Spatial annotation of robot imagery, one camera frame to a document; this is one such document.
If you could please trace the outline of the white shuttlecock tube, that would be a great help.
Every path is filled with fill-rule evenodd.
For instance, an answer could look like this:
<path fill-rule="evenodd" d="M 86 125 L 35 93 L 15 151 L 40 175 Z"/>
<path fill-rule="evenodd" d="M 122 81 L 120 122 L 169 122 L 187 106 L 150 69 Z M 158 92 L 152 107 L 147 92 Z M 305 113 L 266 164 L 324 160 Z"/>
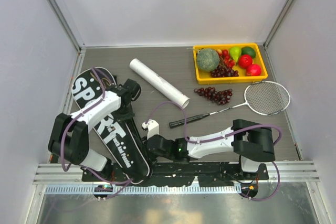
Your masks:
<path fill-rule="evenodd" d="M 167 82 L 139 59 L 135 58 L 131 60 L 129 67 L 170 101 L 177 103 L 182 108 L 188 106 L 190 100 L 189 97 L 184 95 L 180 90 Z"/>

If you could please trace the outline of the black racket bag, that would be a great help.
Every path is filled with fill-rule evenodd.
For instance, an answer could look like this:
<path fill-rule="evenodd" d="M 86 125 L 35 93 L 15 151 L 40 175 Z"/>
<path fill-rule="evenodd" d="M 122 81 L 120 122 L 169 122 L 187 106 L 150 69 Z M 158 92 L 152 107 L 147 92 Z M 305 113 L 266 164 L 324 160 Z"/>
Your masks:
<path fill-rule="evenodd" d="M 71 93 L 78 108 L 83 109 L 100 97 L 102 90 L 94 73 L 87 69 L 75 78 Z M 150 177 L 151 164 L 133 118 L 121 121 L 117 112 L 112 112 L 93 130 L 127 179 L 132 179 L 133 185 L 139 185 Z"/>

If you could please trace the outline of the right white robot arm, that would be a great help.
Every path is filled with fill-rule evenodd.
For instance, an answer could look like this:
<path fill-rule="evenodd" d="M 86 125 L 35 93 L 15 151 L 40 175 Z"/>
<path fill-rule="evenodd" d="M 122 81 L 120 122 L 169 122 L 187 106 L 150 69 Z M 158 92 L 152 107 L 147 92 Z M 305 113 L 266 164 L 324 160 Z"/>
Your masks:
<path fill-rule="evenodd" d="M 159 134 L 159 124 L 148 120 L 142 124 L 147 131 L 145 149 L 148 154 L 164 157 L 175 163 L 188 164 L 208 155 L 235 153 L 239 155 L 237 172 L 249 179 L 259 165 L 275 161 L 275 141 L 270 124 L 257 124 L 242 119 L 233 120 L 231 127 L 205 136 L 191 136 L 167 140 Z"/>

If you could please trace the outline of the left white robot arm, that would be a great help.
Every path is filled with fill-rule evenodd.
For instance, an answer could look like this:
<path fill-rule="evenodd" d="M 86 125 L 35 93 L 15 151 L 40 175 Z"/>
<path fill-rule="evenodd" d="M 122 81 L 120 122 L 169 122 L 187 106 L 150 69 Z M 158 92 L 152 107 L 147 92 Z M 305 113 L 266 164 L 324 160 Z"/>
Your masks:
<path fill-rule="evenodd" d="M 132 184 L 139 184 L 151 173 L 141 150 L 131 105 L 139 97 L 141 87 L 128 79 L 123 85 L 100 89 L 102 94 L 81 110 L 56 117 L 48 150 L 58 155 L 62 162 L 89 170 L 101 181 L 111 180 L 114 169 L 119 166 Z M 90 148 L 91 130 L 102 136 L 112 159 Z"/>

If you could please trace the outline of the badminton racket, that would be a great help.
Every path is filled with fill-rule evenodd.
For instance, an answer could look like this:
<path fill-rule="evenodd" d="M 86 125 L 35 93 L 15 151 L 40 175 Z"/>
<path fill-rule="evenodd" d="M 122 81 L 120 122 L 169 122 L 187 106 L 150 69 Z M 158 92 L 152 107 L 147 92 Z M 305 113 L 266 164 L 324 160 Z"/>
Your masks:
<path fill-rule="evenodd" d="M 169 123 L 171 129 L 204 119 L 208 116 L 222 113 L 240 106 L 248 106 L 253 112 L 270 116 L 284 111 L 290 104 L 291 97 L 287 89 L 273 81 L 255 82 L 249 85 L 244 91 L 244 103 L 234 105 L 211 113 L 190 116 L 186 119 Z"/>

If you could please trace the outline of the yellow plastic tray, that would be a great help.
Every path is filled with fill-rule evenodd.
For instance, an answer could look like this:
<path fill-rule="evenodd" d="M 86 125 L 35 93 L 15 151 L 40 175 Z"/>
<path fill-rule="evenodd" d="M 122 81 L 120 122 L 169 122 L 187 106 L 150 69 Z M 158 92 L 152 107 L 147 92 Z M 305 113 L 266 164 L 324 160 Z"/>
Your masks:
<path fill-rule="evenodd" d="M 233 46 L 239 46 L 240 48 L 245 46 L 252 47 L 256 52 L 256 57 L 253 58 L 253 64 L 260 65 L 262 69 L 262 73 L 260 76 L 246 76 L 246 69 L 242 69 L 238 65 L 238 61 L 233 66 L 232 69 L 237 70 L 239 73 L 238 77 L 224 77 L 224 78 L 213 78 L 211 77 L 211 72 L 205 72 L 198 68 L 196 64 L 196 56 L 199 50 L 205 49 L 205 48 L 211 48 L 211 49 L 229 49 Z M 262 59 L 262 56 L 260 54 L 258 45 L 256 43 L 246 43 L 246 44 L 217 44 L 217 45 L 195 45 L 193 47 L 193 58 L 195 63 L 195 72 L 196 72 L 196 78 L 199 84 L 220 84 L 220 83 L 247 83 L 247 82 L 258 82 L 262 81 L 266 78 L 268 78 L 268 73 L 264 64 L 264 61 Z"/>

